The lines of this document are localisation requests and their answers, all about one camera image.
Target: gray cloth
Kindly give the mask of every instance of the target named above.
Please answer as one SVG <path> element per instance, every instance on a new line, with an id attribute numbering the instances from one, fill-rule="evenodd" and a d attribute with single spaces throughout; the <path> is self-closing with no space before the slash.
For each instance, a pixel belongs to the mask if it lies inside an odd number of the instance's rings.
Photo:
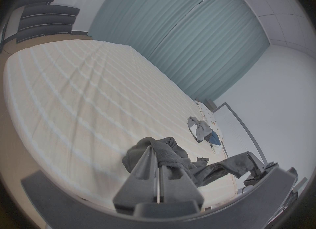
<path id="1" fill-rule="evenodd" d="M 158 167 L 165 165 L 184 169 L 197 187 L 205 186 L 228 173 L 240 178 L 255 167 L 252 160 L 248 157 L 248 152 L 207 165 L 208 158 L 197 158 L 196 162 L 191 162 L 186 151 L 178 146 L 173 137 L 161 140 L 148 137 L 141 139 L 135 146 L 130 148 L 122 159 L 122 163 L 129 173 L 132 172 L 150 145 L 156 152 Z"/>
<path id="2" fill-rule="evenodd" d="M 189 129 L 193 125 L 197 125 L 197 130 L 196 130 L 196 136 L 197 137 L 195 138 L 195 136 L 193 135 L 191 130 L 190 130 L 190 132 L 192 133 L 192 135 L 194 136 L 195 140 L 198 143 L 202 142 L 204 140 L 204 137 L 206 137 L 206 136 L 208 136 L 209 134 L 212 133 L 211 127 L 206 122 L 199 121 L 196 117 L 190 116 L 188 118 L 188 127 L 189 127 Z"/>

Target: striped bed sheet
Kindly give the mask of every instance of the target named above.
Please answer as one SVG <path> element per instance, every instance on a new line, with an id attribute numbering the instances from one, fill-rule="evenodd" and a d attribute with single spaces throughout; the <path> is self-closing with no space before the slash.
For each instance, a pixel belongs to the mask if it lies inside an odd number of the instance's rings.
<path id="1" fill-rule="evenodd" d="M 226 158 L 197 143 L 187 118 L 199 106 L 127 45 L 91 40 L 46 43 L 14 53 L 3 76 L 4 97 L 23 144 L 59 185 L 114 209 L 129 176 L 121 160 L 144 137 L 172 136 L 189 158 Z M 232 199 L 231 175 L 200 187 L 204 207 Z"/>

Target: tan floor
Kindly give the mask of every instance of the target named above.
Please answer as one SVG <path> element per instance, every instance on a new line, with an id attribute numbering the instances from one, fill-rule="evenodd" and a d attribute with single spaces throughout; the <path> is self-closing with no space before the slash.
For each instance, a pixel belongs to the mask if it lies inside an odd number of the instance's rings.
<path id="1" fill-rule="evenodd" d="M 16 44 L 14 39 L 5 44 L 0 54 L 0 175 L 17 206 L 42 229 L 45 229 L 46 223 L 29 201 L 20 182 L 40 167 L 26 150 L 14 129 L 3 97 L 2 77 L 5 63 L 11 54 L 34 45 L 69 39 L 91 39 L 91 37 L 69 34 L 50 35 L 29 39 L 19 44 Z"/>

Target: curtain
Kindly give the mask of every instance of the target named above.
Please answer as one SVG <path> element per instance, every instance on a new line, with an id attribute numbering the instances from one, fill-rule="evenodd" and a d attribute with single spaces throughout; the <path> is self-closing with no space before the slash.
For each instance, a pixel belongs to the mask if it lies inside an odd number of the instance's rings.
<path id="1" fill-rule="evenodd" d="M 106 0 L 88 35 L 132 46 L 201 101 L 223 94 L 269 46 L 243 0 Z"/>

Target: blue cloth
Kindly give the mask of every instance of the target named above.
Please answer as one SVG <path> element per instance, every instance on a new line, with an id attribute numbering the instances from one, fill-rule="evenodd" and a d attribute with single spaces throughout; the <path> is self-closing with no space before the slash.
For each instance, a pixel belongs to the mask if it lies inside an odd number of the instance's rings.
<path id="1" fill-rule="evenodd" d="M 213 130 L 212 130 L 212 135 L 210 136 L 209 140 L 207 140 L 207 141 L 209 141 L 211 144 L 221 145 L 221 142 L 219 141 L 219 138 L 218 138 L 216 132 L 214 132 Z"/>

